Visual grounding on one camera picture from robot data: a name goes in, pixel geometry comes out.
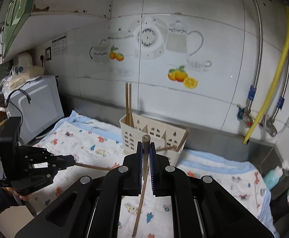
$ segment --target metal water hose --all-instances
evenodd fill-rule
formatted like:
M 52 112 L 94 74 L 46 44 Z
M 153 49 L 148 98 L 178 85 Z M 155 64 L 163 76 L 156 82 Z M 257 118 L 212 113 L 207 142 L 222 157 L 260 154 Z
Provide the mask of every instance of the metal water hose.
M 259 4 L 257 0 L 252 0 L 252 2 L 254 3 L 256 11 L 257 11 L 257 19 L 258 19 L 258 25 L 259 25 L 259 51 L 258 51 L 258 59 L 257 59 L 256 76 L 255 76 L 253 85 L 250 86 L 248 99 L 247 99 L 247 106 L 245 107 L 245 112 L 247 114 L 250 114 L 251 105 L 255 97 L 260 68 L 261 68 L 261 59 L 262 59 L 262 54 L 263 54 L 263 24 L 262 24 L 262 19 L 261 19 L 260 8 L 259 8 Z
M 274 126 L 274 122 L 279 110 L 282 110 L 283 104 L 285 102 L 285 92 L 287 90 L 288 81 L 289 81 L 289 52 L 288 52 L 287 76 L 285 78 L 285 84 L 282 90 L 282 94 L 279 98 L 274 114 L 266 121 L 266 130 L 272 137 L 276 136 L 276 134 L 278 133 L 276 127 Z

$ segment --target screw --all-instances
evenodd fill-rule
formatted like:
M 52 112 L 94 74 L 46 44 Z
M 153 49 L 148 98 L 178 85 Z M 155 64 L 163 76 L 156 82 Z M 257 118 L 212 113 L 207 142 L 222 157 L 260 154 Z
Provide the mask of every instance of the screw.
M 120 166 L 118 168 L 118 171 L 121 172 L 121 173 L 125 173 L 128 171 L 128 167 L 127 166 Z

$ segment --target metal bolt head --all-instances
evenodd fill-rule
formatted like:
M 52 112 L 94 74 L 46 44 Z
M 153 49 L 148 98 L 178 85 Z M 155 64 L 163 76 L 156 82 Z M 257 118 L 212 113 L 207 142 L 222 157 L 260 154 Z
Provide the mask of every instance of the metal bolt head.
M 80 179 L 80 182 L 81 184 L 87 184 L 90 182 L 90 178 L 88 176 L 83 176 L 81 179 Z
M 171 172 L 174 172 L 175 171 L 175 167 L 174 166 L 167 166 L 166 167 L 166 171 L 171 173 Z
M 213 179 L 210 176 L 204 176 L 203 177 L 203 182 L 205 183 L 211 183 Z
M 118 171 L 121 172 L 121 173 L 125 173 L 128 171 L 128 167 L 127 166 L 120 166 L 118 168 Z

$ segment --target electrical outlet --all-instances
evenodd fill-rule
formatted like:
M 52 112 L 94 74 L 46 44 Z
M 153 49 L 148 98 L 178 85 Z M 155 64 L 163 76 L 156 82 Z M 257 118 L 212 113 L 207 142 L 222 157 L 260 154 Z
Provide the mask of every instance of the electrical outlet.
M 45 49 L 45 54 L 47 55 L 47 61 L 52 60 L 52 49 L 51 47 L 48 47 Z

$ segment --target chopstick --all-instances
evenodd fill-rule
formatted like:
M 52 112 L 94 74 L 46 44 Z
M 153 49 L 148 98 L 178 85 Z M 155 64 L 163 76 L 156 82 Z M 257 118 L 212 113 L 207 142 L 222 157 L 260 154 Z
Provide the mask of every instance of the chopstick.
M 150 164 L 148 164 L 147 173 L 149 172 L 149 169 L 150 169 Z M 136 234 L 137 234 L 138 225 L 139 225 L 139 219 L 140 219 L 140 214 L 141 214 L 141 210 L 142 210 L 142 203 L 143 203 L 144 198 L 145 198 L 144 192 L 145 192 L 145 187 L 146 187 L 146 185 L 147 185 L 147 179 L 148 179 L 148 174 L 147 174 L 147 176 L 145 176 L 145 178 L 144 178 L 144 184 L 143 184 L 142 190 L 141 190 L 141 196 L 140 196 L 140 201 L 139 201 L 139 206 L 138 206 L 138 212 L 137 212 L 135 227 L 133 228 L 132 237 L 136 237 Z
M 131 109 L 131 83 L 129 83 L 129 126 L 134 128 Z
M 75 163 L 75 165 L 76 166 L 81 166 L 81 167 L 86 167 L 86 168 L 91 168 L 91 169 L 96 169 L 96 170 L 110 171 L 109 168 L 100 167 L 100 166 L 86 165 L 86 164 L 82 164 L 82 163 Z
M 176 152 L 179 152 L 180 148 L 183 146 L 184 141 L 185 141 L 186 138 L 188 137 L 189 133 L 190 133 L 190 129 L 186 129 L 186 130 L 185 130 L 185 134 L 183 135 L 183 138 L 181 139 L 179 146 L 178 146 L 177 149 L 175 150 Z
M 126 124 L 130 125 L 130 118 L 129 118 L 129 100 L 128 100 L 128 83 L 126 83 Z

